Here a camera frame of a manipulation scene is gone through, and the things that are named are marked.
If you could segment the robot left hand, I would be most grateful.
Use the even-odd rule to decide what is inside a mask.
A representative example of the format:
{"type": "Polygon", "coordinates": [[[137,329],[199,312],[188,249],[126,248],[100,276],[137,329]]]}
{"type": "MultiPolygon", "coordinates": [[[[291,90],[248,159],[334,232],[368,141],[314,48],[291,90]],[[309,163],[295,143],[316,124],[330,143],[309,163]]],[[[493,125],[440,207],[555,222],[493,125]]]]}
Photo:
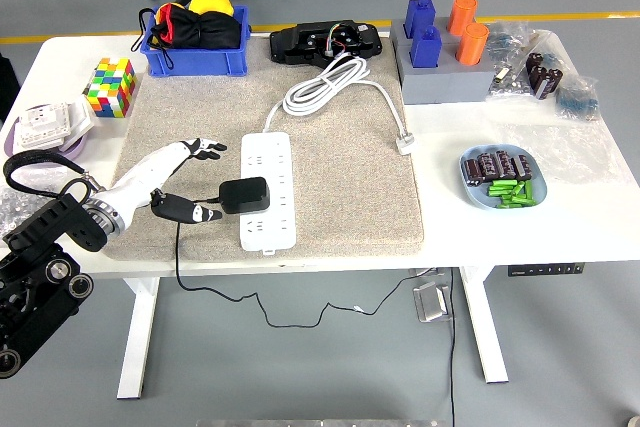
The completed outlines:
{"type": "Polygon", "coordinates": [[[100,207],[106,206],[114,222],[115,236],[131,226],[138,208],[146,206],[151,193],[164,183],[187,161],[218,160],[227,147],[216,140],[195,138],[164,146],[143,157],[109,189],[99,192],[95,199],[100,207]]]}

